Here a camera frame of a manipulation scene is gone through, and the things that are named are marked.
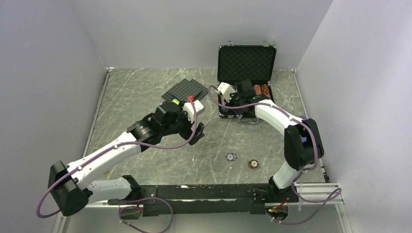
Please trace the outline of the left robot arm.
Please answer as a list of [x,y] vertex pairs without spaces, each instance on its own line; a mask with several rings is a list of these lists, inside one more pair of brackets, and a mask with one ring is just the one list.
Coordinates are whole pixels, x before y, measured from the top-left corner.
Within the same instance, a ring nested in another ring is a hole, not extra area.
[[141,186],[131,175],[114,180],[98,178],[107,170],[148,148],[160,146],[163,137],[178,134],[184,145],[194,145],[204,136],[204,125],[197,117],[205,108],[199,100],[186,103],[165,101],[155,112],[136,121],[119,137],[77,161],[51,166],[48,190],[63,216],[81,211],[89,203],[118,199],[128,204],[141,198]]

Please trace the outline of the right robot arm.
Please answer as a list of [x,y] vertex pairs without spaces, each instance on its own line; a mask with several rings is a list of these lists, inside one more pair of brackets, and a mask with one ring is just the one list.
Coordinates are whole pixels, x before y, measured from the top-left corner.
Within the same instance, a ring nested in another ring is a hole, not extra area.
[[250,80],[238,82],[235,87],[220,83],[218,93],[225,108],[239,116],[250,113],[282,133],[285,161],[269,179],[268,188],[269,198],[281,201],[298,174],[315,169],[325,153],[316,121],[294,116],[277,106],[269,95],[257,94]]

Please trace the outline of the red chip stack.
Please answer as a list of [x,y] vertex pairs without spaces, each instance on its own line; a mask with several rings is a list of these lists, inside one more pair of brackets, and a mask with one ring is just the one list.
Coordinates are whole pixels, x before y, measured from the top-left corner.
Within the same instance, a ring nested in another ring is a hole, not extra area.
[[253,86],[253,89],[254,89],[256,95],[261,95],[261,94],[262,94],[262,90],[261,90],[261,86],[260,86],[260,85],[258,85],[258,84],[254,85],[254,86]]

